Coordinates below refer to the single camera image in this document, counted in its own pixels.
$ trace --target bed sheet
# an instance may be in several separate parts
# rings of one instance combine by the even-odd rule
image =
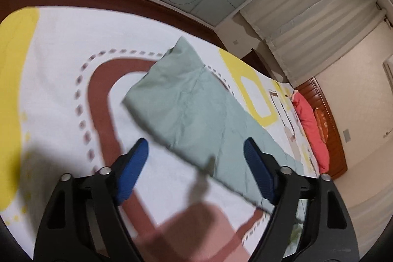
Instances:
[[[24,8],[0,25],[0,90],[7,97],[0,114],[0,213],[31,257],[60,175],[94,173],[145,137],[149,159],[120,209],[144,259],[249,259],[270,215],[156,144],[121,103],[180,36],[283,150],[302,162],[305,175],[318,175],[289,84],[151,19],[86,8]],[[100,248],[99,237],[94,240]]]

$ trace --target wall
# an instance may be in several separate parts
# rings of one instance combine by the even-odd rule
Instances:
[[[343,141],[348,170],[387,140],[393,94],[383,61],[393,55],[393,30],[382,22],[354,49],[316,76]],[[343,131],[351,141],[345,143]]]
[[[237,13],[232,18],[222,22],[216,33],[225,48],[239,59],[247,55],[251,48],[254,48],[263,57],[263,64],[270,76],[279,82],[286,82],[284,72],[268,46],[259,38],[241,14]]]

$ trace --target wall socket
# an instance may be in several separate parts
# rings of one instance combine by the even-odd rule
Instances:
[[[349,142],[351,140],[351,136],[349,135],[349,129],[345,129],[343,131],[345,142]]]

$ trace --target wooden bed frame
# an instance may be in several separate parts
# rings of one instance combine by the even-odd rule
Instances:
[[[323,111],[327,125],[328,125],[328,137],[326,141],[327,149],[329,150],[330,166],[328,174],[336,179],[344,174],[347,168],[347,162],[345,160],[344,149],[341,143],[340,134],[338,132],[336,122],[333,118],[332,111],[330,110],[329,104],[326,101],[325,95],[323,94],[321,87],[315,78],[307,80],[296,88],[309,102],[311,107],[315,110],[316,108]]]
[[[13,11],[27,6],[77,6],[136,14],[174,26],[225,49],[223,43],[213,30],[179,12],[149,0],[0,0],[0,22]],[[257,55],[253,52],[251,54],[255,57],[245,57],[244,61],[263,74],[266,74],[267,70]],[[333,179],[338,178],[347,171],[347,163],[337,126],[326,98],[315,78],[300,85],[297,90],[308,100],[313,109],[319,108],[325,114],[329,129],[326,143],[330,154],[329,174]]]
[[[0,22],[15,10],[27,6],[75,6],[136,14],[174,26],[226,50],[213,30],[149,0],[0,0]]]

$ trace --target yellow pattern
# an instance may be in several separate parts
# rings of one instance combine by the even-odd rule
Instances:
[[[309,153],[308,153],[307,148],[304,144],[302,144],[302,146],[301,146],[301,151],[303,153],[303,157],[304,157],[304,161],[306,162],[307,169],[309,170],[309,172],[314,172],[314,167],[311,163],[311,160],[309,158]]]
[[[25,134],[25,142],[29,142],[30,138],[31,138],[30,132],[26,132],[26,134]]]
[[[287,110],[290,110],[292,107],[292,103],[290,102],[289,98],[286,98],[285,93],[284,93],[280,83],[273,80],[273,79],[272,79],[272,83],[273,83],[274,88],[276,88],[278,95],[280,96],[281,103],[283,105],[286,105]]]
[[[233,56],[232,54],[228,53],[227,51],[225,51],[223,49],[220,49],[220,55],[223,58],[223,61],[225,62],[227,68],[231,72],[232,78],[236,82],[237,87],[239,88],[239,90],[243,96],[243,99],[246,102],[246,106],[248,108],[250,115],[256,121],[258,121],[258,123],[262,127],[267,127],[268,125],[271,125],[272,123],[276,122],[278,120],[278,115],[277,115],[276,110],[274,109],[274,106],[273,106],[272,102],[270,101],[269,96],[268,96],[267,92],[265,91],[265,89],[261,83],[261,80],[259,79],[256,71],[253,68],[251,68],[249,65],[245,64],[244,62],[242,62],[241,60],[239,60],[238,58],[236,58],[235,56]],[[257,112],[257,110],[254,107],[254,104],[251,101],[250,96],[247,93],[246,88],[244,87],[244,85],[241,81],[241,77],[245,77],[245,78],[253,81],[257,85],[257,87],[259,88],[259,91],[262,94],[263,99],[266,102],[266,105],[268,106],[268,108],[270,110],[269,116],[261,117],[259,115],[259,113]]]
[[[292,94],[291,94],[290,90],[288,89],[288,87],[287,86],[282,86],[282,87],[284,87],[284,91],[285,91],[285,94],[288,96],[288,99],[291,100]]]
[[[27,151],[25,154],[25,160],[29,160],[31,158],[31,151]]]
[[[306,133],[304,132],[303,127],[302,127],[302,126],[299,126],[299,128],[300,128],[300,132],[301,132],[301,134],[303,135],[303,137],[307,138],[307,137],[306,137]]]
[[[25,111],[20,114],[20,121],[23,123],[27,121],[27,114]]]
[[[25,194],[25,201],[26,202],[30,201],[30,199],[31,199],[31,193],[29,191],[27,191],[26,194]]]
[[[19,123],[19,84],[39,18],[38,8],[23,8],[0,24],[0,211],[15,197],[19,183],[22,134]]]

